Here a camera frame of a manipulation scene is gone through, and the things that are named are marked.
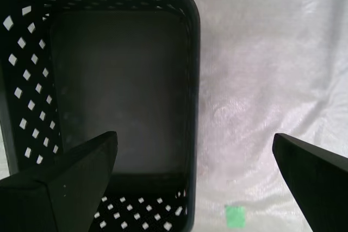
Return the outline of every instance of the white fabric backdrop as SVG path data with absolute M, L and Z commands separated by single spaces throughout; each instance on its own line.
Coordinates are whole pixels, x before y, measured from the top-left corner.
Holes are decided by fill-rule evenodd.
M 271 152 L 275 132 L 348 156 L 348 0 L 195 0 L 202 53 L 194 231 L 311 231 Z M 8 175 L 3 145 L 0 176 Z

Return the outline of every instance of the green square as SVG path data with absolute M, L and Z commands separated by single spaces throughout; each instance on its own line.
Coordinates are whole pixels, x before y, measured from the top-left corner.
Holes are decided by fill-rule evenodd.
M 242 206 L 225 206 L 227 227 L 243 228 L 245 226 L 245 209 Z

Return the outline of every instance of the white cloth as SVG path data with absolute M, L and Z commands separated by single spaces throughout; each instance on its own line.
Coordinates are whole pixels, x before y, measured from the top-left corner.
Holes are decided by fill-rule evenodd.
M 284 132 L 348 156 L 348 0 L 195 2 L 202 48 L 194 231 L 231 231 L 225 205 L 246 209 L 246 226 L 235 231 L 311 231 L 272 139 Z

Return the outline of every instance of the basket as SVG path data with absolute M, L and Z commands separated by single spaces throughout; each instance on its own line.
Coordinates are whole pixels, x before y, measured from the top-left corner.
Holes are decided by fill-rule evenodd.
M 90 230 L 189 231 L 200 60 L 194 1 L 0 5 L 0 121 L 10 174 L 117 131 L 113 174 Z

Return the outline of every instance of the white surface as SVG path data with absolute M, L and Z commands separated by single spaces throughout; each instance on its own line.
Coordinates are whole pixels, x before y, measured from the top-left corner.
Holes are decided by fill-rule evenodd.
M 281 178 L 275 132 L 348 156 L 347 0 L 195 0 L 202 53 L 194 231 L 310 231 Z M 0 146 L 0 174 L 5 156 Z

